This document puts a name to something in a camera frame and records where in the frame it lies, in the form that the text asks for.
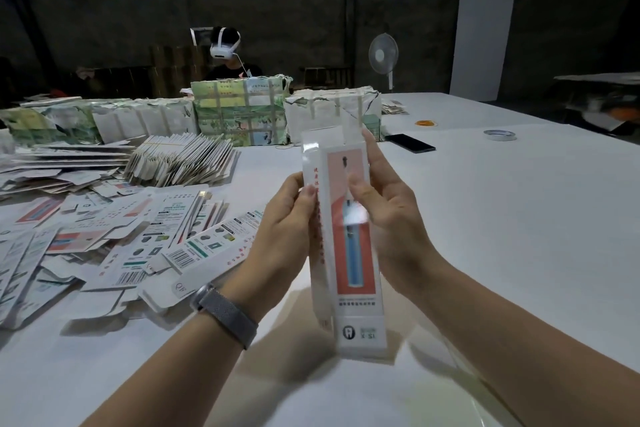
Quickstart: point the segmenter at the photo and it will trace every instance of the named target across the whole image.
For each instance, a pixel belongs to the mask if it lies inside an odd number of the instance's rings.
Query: metal mesh watch band
[[[252,321],[233,302],[221,295],[213,286],[209,286],[200,295],[195,309],[204,309],[242,343],[244,349],[249,348],[258,331],[258,325]]]

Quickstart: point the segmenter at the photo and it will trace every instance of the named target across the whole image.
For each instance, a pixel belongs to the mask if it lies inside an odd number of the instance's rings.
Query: right hand
[[[412,189],[398,177],[371,132],[362,134],[372,185],[350,174],[349,189],[369,212],[380,271],[398,293],[415,302],[440,255],[429,240]]]

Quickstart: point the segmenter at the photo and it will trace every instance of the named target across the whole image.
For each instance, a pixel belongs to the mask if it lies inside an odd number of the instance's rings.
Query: background table
[[[640,371],[639,148],[560,124],[509,130],[518,140],[495,142],[466,128],[433,132],[431,153],[414,155],[390,143],[381,148],[414,189],[445,258]],[[231,203],[227,216],[266,201],[300,166],[299,148],[244,149],[233,184],[221,189]],[[469,408],[478,409],[486,426],[517,425],[387,284],[393,359],[386,364],[336,358],[331,338],[315,326],[308,286],[305,266],[261,322],[213,409],[212,425],[325,426],[347,419],[350,426],[400,427]],[[166,323],[63,329],[59,316],[72,299],[20,332],[0,335],[3,425],[78,425],[175,331],[185,312],[178,308]]]
[[[549,124],[547,120],[444,93],[387,93],[384,99],[402,103],[408,114],[384,115],[387,133],[450,130],[452,128],[503,128],[516,124]],[[434,127],[420,127],[418,120],[433,120]]]

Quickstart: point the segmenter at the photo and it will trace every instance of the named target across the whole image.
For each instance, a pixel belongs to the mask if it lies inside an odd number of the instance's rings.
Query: left hand
[[[303,187],[302,172],[289,176],[269,201],[247,259],[220,293],[256,323],[289,290],[309,253],[309,220],[316,188]]]

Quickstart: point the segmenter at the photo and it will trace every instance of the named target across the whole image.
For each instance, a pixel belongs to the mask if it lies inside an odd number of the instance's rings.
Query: packing tape
[[[491,140],[516,140],[516,134],[508,130],[485,130],[484,135]]]

